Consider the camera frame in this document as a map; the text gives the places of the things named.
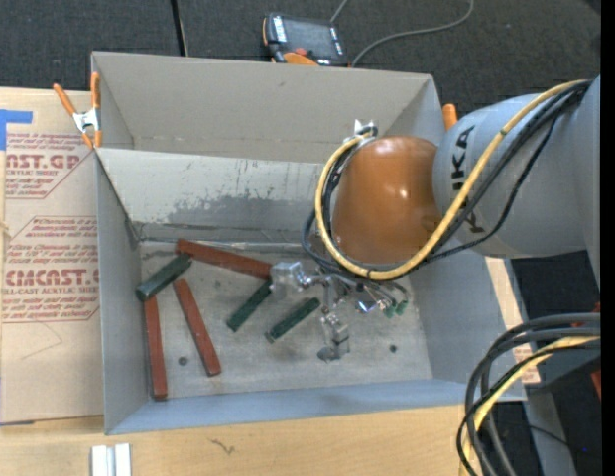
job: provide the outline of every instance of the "gray cardboard box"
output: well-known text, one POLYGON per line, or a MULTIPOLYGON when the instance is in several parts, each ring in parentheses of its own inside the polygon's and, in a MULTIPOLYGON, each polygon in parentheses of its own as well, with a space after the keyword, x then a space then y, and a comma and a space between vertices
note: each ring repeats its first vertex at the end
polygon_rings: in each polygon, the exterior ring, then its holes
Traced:
POLYGON ((274 344, 264 336, 320 290, 268 297, 233 332, 227 317, 262 281, 193 263, 184 277, 222 372, 206 377, 167 287, 158 294, 169 382, 162 402, 151 398, 135 296, 175 256, 179 238, 313 267, 299 235, 322 165, 356 119, 373 120, 381 135, 438 143, 443 123, 431 76, 112 53, 94 53, 92 66, 102 92, 96 194, 107 433, 463 400, 471 370, 508 324, 488 262, 471 252, 401 279, 413 299, 402 316, 340 306, 351 352, 328 364, 316 357, 323 345, 316 313, 274 344))

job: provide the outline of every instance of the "black floor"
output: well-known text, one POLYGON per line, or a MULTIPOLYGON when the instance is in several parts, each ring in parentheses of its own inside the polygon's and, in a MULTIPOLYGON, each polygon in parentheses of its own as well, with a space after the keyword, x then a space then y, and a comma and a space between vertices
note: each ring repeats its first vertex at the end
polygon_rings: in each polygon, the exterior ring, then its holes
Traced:
MULTIPOLYGON (((189 55, 267 61, 272 11, 329 19, 342 0, 178 0, 189 55)), ((336 21, 349 54, 390 34, 458 20, 468 0, 349 0, 336 21)), ((474 0, 457 27, 389 42, 358 66, 433 75, 460 115, 601 71, 601 0, 474 0)), ((86 89, 94 50, 177 55, 169 0, 0 0, 0 86, 86 89)), ((584 255, 516 262, 530 316, 590 311, 598 289, 584 255)), ((587 375, 555 392, 580 476, 601 474, 601 408, 587 375)), ((513 421, 520 412, 499 412, 513 421)), ((536 474, 525 422, 510 442, 536 474)), ((512 428, 508 426, 508 435, 512 428)))

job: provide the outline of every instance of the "blue tape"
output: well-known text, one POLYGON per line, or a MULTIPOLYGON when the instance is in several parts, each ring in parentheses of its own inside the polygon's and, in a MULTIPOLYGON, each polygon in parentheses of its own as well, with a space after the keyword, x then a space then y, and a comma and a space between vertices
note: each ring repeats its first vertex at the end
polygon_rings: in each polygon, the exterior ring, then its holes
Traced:
POLYGON ((6 149, 6 128, 9 123, 32 123, 32 111, 0 109, 0 150, 6 149))

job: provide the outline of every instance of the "red wooden stick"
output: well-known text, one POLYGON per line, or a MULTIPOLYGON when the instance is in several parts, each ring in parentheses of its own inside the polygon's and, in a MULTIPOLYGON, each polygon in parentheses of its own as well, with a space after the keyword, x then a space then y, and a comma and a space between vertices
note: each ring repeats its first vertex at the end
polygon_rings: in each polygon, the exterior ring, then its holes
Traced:
POLYGON ((193 259, 201 261, 202 263, 218 266, 241 274, 252 275, 260 279, 268 279, 270 277, 270 269, 272 268, 270 263, 215 249, 199 243, 189 242, 187 240, 178 240, 176 252, 178 254, 189 254, 193 259))
POLYGON ((155 296, 144 302, 147 338, 149 341, 149 362, 151 366, 151 382, 153 398, 164 400, 169 394, 167 387, 167 368, 162 349, 162 332, 158 313, 158 300, 155 296))
POLYGON ((201 318, 199 307, 192 295, 190 286, 186 279, 177 279, 173 282, 173 287, 176 290, 176 295, 178 296, 178 301, 182 307, 184 317, 186 318, 186 323, 190 328, 190 333, 197 346, 197 352, 201 358, 201 363, 203 363, 206 369, 206 374, 209 377, 216 376, 221 372, 219 358, 212 345, 208 331, 206 331, 206 326, 201 318))

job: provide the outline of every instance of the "cardboard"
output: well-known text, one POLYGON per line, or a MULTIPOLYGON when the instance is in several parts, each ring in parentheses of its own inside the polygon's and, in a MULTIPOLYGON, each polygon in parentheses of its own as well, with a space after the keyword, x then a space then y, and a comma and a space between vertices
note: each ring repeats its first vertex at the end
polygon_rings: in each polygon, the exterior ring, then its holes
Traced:
POLYGON ((102 414, 93 154, 51 90, 0 111, 30 120, 0 129, 0 422, 102 414))
POLYGON ((316 357, 317 314, 274 344, 264 336, 320 290, 268 298, 233 333, 226 319, 261 281, 194 263, 184 277, 222 372, 205 375, 166 288, 158 304, 170 390, 159 402, 134 295, 173 258, 179 238, 313 267, 298 236, 322 164, 355 119, 375 121, 381 135, 438 143, 430 76, 99 53, 93 68, 103 89, 96 192, 107 433, 462 401, 472 368, 506 329, 487 262, 471 252, 403 278, 412 306, 402 317, 341 306, 352 349, 329 364, 316 357))

